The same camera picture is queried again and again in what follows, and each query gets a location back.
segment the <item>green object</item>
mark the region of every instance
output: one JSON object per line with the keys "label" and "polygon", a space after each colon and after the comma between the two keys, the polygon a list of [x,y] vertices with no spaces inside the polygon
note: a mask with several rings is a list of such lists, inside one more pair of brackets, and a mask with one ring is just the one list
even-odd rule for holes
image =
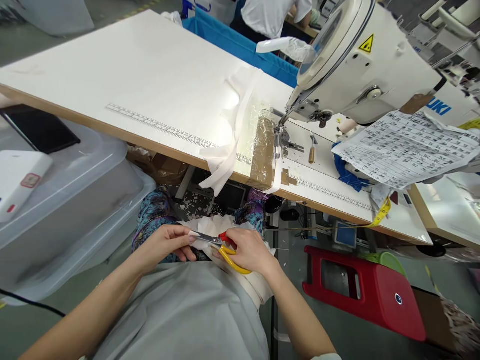
{"label": "green object", "polygon": [[400,263],[400,261],[391,253],[389,252],[382,252],[380,254],[360,254],[358,255],[360,259],[368,260],[369,262],[380,264],[395,270],[396,272],[402,274],[404,277],[408,279],[407,273],[405,272],[404,267]]}

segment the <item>patterned pants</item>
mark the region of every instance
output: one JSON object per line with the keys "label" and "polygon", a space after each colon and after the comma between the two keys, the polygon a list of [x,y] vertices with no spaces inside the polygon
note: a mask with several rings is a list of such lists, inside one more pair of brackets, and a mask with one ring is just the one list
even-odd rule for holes
{"label": "patterned pants", "polygon": [[[249,222],[264,237],[265,202],[252,200],[235,211],[235,224]],[[175,215],[169,192],[166,186],[159,186],[149,193],[140,206],[140,214],[136,223],[135,237],[131,244],[131,252],[137,250],[159,227],[165,224],[175,224],[179,219]],[[203,251],[192,248],[199,261],[210,260]],[[162,263],[179,263],[177,255],[171,253]]]}

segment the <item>smartphone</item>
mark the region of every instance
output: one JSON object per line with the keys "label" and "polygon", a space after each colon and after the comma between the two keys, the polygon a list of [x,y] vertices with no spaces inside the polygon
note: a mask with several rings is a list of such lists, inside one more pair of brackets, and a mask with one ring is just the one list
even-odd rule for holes
{"label": "smartphone", "polygon": [[51,154],[79,144],[80,139],[55,115],[26,105],[0,109],[12,128],[35,150]]}

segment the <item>red stool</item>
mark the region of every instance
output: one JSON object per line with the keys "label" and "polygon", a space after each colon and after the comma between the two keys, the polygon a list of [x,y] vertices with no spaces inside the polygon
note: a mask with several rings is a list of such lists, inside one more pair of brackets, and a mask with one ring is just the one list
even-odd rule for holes
{"label": "red stool", "polygon": [[[408,338],[420,342],[426,340],[422,316],[405,276],[386,266],[349,255],[312,246],[306,246],[304,251],[311,257],[312,272],[312,284],[303,283],[305,294]],[[322,286],[323,260],[347,267],[351,297]],[[360,299],[352,269],[358,273]]]}

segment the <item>warning label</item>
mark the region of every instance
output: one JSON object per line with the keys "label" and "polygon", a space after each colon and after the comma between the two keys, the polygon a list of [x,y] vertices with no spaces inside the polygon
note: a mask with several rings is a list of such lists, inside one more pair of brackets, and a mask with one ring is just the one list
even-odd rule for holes
{"label": "warning label", "polygon": [[360,45],[359,49],[370,54],[372,52],[373,47],[374,47],[374,34],[372,34],[362,45]]}

